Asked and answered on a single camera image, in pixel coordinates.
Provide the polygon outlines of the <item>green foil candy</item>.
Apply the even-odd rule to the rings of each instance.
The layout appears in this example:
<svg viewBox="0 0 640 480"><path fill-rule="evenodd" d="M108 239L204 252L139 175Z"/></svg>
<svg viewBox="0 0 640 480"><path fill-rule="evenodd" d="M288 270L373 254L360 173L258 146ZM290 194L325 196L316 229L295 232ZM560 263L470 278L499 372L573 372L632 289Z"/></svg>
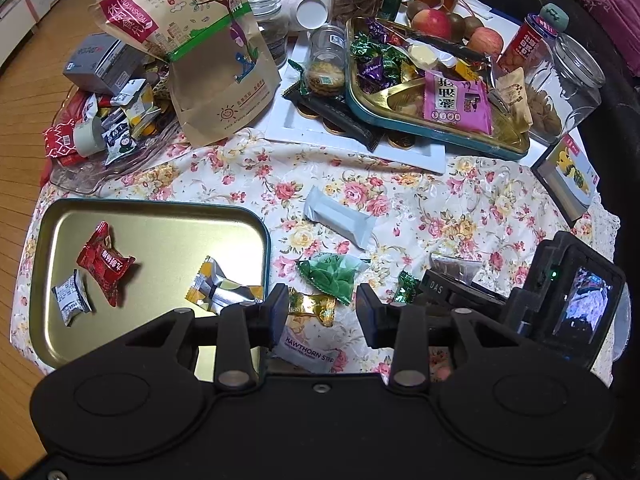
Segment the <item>green foil candy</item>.
<svg viewBox="0 0 640 480"><path fill-rule="evenodd" d="M421 281L407 271L398 275L396 292L393 296L394 304L412 304L419 292Z"/></svg>

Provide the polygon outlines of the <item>white tray with chocolates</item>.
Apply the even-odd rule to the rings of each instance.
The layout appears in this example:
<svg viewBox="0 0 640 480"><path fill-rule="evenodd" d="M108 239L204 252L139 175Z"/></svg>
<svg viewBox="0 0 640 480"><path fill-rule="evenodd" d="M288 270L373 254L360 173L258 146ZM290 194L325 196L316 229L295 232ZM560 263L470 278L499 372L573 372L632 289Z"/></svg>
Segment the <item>white tray with chocolates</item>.
<svg viewBox="0 0 640 480"><path fill-rule="evenodd" d="M446 169L442 144L369 125L352 112L346 101L346 63L341 96L317 96L308 90L304 71L309 35L310 32L298 35L288 64L281 70L282 84L266 119L265 138L374 156L442 174Z"/></svg>

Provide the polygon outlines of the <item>pink snack packet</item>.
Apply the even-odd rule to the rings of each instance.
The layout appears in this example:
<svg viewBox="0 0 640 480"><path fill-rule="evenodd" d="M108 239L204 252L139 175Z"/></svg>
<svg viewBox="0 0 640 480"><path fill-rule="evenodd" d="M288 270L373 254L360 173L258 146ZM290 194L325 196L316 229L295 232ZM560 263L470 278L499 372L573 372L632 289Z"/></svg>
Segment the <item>pink snack packet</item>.
<svg viewBox="0 0 640 480"><path fill-rule="evenodd" d="M424 81L425 120L491 136L491 111L482 82L452 80L439 72L426 72Z"/></svg>

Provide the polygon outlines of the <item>white small snack packet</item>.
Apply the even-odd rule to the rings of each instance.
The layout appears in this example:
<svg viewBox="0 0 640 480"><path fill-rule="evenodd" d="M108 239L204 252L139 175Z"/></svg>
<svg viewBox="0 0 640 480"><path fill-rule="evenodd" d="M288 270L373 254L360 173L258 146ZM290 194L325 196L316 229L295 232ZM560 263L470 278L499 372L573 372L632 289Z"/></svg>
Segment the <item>white small snack packet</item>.
<svg viewBox="0 0 640 480"><path fill-rule="evenodd" d="M66 326L70 326L78 314L92 312L84 280L77 269L62 284L53 286L51 292Z"/></svg>

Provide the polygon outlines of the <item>white hawthorn stick packet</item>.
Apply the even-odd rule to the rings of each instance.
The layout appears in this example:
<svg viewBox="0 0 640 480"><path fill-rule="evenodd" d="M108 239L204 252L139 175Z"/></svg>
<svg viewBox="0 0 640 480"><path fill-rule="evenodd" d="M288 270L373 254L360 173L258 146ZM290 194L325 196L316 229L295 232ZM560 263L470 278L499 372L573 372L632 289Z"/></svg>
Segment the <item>white hawthorn stick packet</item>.
<svg viewBox="0 0 640 480"><path fill-rule="evenodd" d="M338 357L337 350L322 350L300 341L288 326L284 326L273 353L277 358L301 367L311 374L328 374Z"/></svg>

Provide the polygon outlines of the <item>brown date snack packet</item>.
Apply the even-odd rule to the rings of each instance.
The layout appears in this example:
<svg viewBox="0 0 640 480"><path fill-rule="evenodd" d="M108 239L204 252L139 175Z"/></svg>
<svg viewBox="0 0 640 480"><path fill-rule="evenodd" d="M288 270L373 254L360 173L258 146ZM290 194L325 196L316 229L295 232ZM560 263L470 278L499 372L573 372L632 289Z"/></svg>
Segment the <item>brown date snack packet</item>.
<svg viewBox="0 0 640 480"><path fill-rule="evenodd" d="M482 267L481 261L454 258L437 252L432 252L430 255L431 270L465 285L473 283L476 274L480 272Z"/></svg>

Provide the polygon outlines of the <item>red candy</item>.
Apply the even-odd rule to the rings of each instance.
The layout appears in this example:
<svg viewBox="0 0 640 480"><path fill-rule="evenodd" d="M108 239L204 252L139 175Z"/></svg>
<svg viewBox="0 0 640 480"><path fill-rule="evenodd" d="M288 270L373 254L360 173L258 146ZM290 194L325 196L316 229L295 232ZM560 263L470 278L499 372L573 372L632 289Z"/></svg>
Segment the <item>red candy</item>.
<svg viewBox="0 0 640 480"><path fill-rule="evenodd" d="M112 229L101 221L81 249L76 263L89 272L98 283L108 304L119 306L120 281L136 262L133 256L124 256L113 246Z"/></svg>

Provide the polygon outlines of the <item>white round lid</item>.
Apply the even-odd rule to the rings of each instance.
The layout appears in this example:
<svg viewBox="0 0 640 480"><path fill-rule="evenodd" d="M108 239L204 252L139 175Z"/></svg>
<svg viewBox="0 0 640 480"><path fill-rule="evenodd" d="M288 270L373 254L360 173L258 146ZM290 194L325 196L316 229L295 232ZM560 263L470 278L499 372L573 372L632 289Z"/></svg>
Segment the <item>white round lid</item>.
<svg viewBox="0 0 640 480"><path fill-rule="evenodd" d="M300 30L315 30L328 19L328 9L322 0L299 0L294 18Z"/></svg>

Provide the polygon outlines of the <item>grey cardboard box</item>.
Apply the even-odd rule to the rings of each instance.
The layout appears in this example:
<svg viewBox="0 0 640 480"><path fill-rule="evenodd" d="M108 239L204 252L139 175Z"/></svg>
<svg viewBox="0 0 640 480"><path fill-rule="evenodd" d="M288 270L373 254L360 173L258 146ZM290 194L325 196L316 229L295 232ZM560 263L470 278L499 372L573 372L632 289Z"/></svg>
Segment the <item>grey cardboard box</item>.
<svg viewBox="0 0 640 480"><path fill-rule="evenodd" d="M122 40L100 32L84 39L66 62L63 75L81 90L116 96L144 57Z"/></svg>

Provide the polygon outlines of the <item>yellow silver snack packet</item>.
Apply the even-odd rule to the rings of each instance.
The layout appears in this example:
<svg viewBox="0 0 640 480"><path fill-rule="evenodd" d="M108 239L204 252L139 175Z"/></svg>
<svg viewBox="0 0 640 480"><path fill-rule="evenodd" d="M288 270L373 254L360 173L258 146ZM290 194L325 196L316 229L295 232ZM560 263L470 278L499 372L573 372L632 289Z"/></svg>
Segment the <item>yellow silver snack packet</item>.
<svg viewBox="0 0 640 480"><path fill-rule="evenodd" d="M184 299L201 309L220 315L224 308L232 304L256 304L264 298L262 285L242 285L229 280L218 262L207 256Z"/></svg>

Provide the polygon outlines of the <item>gold candy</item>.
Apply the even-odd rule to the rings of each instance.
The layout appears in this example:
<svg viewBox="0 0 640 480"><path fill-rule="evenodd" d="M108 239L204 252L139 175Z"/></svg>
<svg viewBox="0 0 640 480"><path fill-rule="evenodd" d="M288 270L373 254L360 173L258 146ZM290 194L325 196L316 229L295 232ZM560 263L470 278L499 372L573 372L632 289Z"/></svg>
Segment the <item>gold candy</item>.
<svg viewBox="0 0 640 480"><path fill-rule="evenodd" d="M291 288L288 291L288 298L290 298L289 315L313 316L324 327L333 325L337 304L334 297L325 294L303 294Z"/></svg>

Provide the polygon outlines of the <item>red apple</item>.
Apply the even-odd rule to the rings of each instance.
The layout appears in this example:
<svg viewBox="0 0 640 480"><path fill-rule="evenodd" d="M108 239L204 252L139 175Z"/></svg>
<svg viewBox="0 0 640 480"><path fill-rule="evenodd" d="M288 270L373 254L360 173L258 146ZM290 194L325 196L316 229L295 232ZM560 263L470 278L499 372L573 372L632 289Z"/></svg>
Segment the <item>red apple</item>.
<svg viewBox="0 0 640 480"><path fill-rule="evenodd" d="M503 38L495 29L479 27L474 30L466 46L496 60L503 50Z"/></svg>
<svg viewBox="0 0 640 480"><path fill-rule="evenodd" d="M451 39L451 24L446 12L423 9L411 20L411 28L424 35Z"/></svg>

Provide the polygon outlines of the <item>floral tablecloth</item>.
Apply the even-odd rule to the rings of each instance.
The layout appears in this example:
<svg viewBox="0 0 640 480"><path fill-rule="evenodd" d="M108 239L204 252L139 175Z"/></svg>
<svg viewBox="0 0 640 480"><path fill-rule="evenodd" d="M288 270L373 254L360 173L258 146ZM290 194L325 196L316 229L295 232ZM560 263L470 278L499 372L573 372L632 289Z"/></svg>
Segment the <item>floral tablecloth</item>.
<svg viewBox="0 0 640 480"><path fill-rule="evenodd" d="M273 143L252 129L207 148L177 134L145 166L105 183L100 196L244 207L270 233L270 278L305 290L298 260L354 251L304 217L313 188L375 218L362 279L384 300L401 272L421 276L431 255L478 262L480 284L505 295L525 282L537 245L566 229L547 191L515 162L451 156L434 176L332 148Z"/></svg>

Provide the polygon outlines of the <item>tape roll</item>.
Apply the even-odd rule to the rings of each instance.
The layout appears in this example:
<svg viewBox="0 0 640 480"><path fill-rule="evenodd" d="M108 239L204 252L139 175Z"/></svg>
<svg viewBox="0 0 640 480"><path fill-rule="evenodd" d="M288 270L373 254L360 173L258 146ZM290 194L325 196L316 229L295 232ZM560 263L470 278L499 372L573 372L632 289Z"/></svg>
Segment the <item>tape roll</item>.
<svg viewBox="0 0 640 480"><path fill-rule="evenodd" d="M73 139L77 153L90 157L105 150L103 127L99 117L87 119L74 125Z"/></svg>

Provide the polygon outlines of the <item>glass plate with snacks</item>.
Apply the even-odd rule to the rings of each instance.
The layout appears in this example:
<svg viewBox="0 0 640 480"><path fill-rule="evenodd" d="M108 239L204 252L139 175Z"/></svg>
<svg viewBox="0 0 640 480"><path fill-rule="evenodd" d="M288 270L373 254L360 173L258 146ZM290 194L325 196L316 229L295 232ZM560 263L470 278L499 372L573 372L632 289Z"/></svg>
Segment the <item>glass plate with snacks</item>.
<svg viewBox="0 0 640 480"><path fill-rule="evenodd" d="M179 135L180 125L166 82L129 81L118 98L70 88L43 131L47 163L40 183L52 183L79 195L96 194L108 180L142 168ZM105 150L81 157L75 148L74 125L99 117Z"/></svg>

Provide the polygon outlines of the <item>card box with yellow picture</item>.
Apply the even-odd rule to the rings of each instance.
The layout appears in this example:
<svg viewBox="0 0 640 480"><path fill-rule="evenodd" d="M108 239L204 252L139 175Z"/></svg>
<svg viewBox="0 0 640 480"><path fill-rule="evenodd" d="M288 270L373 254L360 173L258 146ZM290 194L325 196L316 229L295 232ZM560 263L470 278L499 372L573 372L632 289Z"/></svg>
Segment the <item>card box with yellow picture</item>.
<svg viewBox="0 0 640 480"><path fill-rule="evenodd" d="M600 180L586 154L565 133L539 157L532 171L572 228L588 211Z"/></svg>

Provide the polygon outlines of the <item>gold teal snack tin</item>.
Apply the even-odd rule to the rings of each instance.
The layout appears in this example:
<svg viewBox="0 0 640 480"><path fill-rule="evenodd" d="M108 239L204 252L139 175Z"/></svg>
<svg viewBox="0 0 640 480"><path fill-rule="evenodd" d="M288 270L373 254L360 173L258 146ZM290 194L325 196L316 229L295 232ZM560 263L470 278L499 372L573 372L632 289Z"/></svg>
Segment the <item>gold teal snack tin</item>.
<svg viewBox="0 0 640 480"><path fill-rule="evenodd" d="M470 76L418 60L418 49L450 54ZM346 102L369 125L503 159L523 158L529 136L495 89L487 54L382 18L346 25Z"/></svg>

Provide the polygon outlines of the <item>glass jar with walnuts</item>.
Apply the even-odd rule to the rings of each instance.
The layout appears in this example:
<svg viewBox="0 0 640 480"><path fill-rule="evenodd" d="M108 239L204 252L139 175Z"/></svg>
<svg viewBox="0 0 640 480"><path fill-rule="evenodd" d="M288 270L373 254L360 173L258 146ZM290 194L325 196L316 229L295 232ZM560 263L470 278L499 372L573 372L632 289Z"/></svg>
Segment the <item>glass jar with walnuts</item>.
<svg viewBox="0 0 640 480"><path fill-rule="evenodd" d="M498 66L505 73L523 71L533 119L529 135L544 145L577 128L601 104L602 68L585 47L546 16L527 14L498 58Z"/></svg>

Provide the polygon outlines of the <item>gold teal tin lid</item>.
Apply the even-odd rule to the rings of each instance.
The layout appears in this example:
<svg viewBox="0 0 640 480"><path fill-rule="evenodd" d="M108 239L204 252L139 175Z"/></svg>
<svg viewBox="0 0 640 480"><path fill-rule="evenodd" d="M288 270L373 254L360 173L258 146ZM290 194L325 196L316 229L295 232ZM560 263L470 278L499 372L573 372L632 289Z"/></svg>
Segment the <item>gold teal tin lid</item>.
<svg viewBox="0 0 640 480"><path fill-rule="evenodd" d="M76 259L105 221L116 250L136 261L111 306L101 287ZM233 206L149 200L58 200L44 213L32 264L29 337L45 370L126 334L175 308L187 307L186 292L205 258L242 285L267 285L270 236L256 214ZM73 272L85 282L92 310L64 323L54 286Z"/></svg>

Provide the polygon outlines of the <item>small glass cookie jar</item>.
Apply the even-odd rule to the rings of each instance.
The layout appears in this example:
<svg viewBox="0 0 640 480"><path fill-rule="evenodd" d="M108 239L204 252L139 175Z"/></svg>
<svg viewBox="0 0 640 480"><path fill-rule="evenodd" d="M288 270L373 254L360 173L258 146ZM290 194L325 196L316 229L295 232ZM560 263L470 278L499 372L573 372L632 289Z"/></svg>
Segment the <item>small glass cookie jar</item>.
<svg viewBox="0 0 640 480"><path fill-rule="evenodd" d="M305 84L317 96L335 98L345 88L345 37L341 27L324 24L309 35Z"/></svg>

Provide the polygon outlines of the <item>green triangular snack packet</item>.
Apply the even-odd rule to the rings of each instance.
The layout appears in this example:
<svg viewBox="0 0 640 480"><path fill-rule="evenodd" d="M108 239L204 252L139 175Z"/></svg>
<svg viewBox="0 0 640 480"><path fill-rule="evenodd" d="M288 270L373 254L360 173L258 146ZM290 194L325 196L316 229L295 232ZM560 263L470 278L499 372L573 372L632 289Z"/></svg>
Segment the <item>green triangular snack packet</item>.
<svg viewBox="0 0 640 480"><path fill-rule="evenodd" d="M296 263L298 273L322 294L348 306L356 277L367 270L370 261L352 255L320 252Z"/></svg>

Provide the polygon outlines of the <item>brown paper snack bag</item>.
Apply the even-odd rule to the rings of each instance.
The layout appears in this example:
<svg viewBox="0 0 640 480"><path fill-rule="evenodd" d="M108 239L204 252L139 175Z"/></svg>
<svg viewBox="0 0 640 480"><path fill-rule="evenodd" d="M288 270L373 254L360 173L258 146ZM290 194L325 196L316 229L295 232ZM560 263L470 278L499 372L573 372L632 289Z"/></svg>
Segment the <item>brown paper snack bag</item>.
<svg viewBox="0 0 640 480"><path fill-rule="evenodd" d="M247 0L96 0L104 32L169 66L168 90L194 146L248 126L280 74Z"/></svg>

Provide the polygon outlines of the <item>grey silver snack bar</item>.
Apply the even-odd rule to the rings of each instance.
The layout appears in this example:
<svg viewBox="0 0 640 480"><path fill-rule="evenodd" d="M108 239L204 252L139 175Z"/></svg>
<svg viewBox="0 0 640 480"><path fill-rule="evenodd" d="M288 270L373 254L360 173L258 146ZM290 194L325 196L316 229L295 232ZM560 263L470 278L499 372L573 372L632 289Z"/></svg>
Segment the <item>grey silver snack bar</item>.
<svg viewBox="0 0 640 480"><path fill-rule="evenodd" d="M367 248L376 223L375 217L340 204L316 186L311 188L306 197L304 216L347 238L362 250Z"/></svg>

